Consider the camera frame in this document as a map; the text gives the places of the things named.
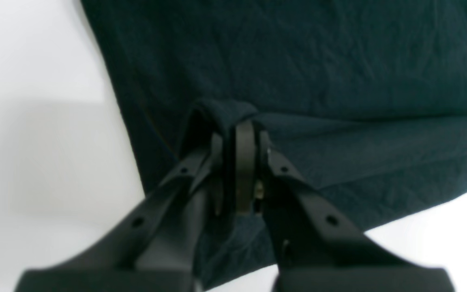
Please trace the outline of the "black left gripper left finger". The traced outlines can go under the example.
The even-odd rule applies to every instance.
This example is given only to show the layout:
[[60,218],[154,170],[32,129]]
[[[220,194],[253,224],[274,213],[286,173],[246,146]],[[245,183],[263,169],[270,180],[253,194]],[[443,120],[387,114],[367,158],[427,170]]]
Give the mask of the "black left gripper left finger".
[[193,265],[210,216],[221,212],[223,139],[213,133],[91,247],[24,272],[17,292],[202,292]]

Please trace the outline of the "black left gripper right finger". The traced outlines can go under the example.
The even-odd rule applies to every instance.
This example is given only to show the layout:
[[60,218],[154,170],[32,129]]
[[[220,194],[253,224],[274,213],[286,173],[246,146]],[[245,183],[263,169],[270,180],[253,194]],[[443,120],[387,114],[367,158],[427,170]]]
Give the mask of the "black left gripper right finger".
[[250,120],[235,127],[235,206],[260,215],[278,266],[274,292],[453,292],[442,268],[404,260],[322,198]]

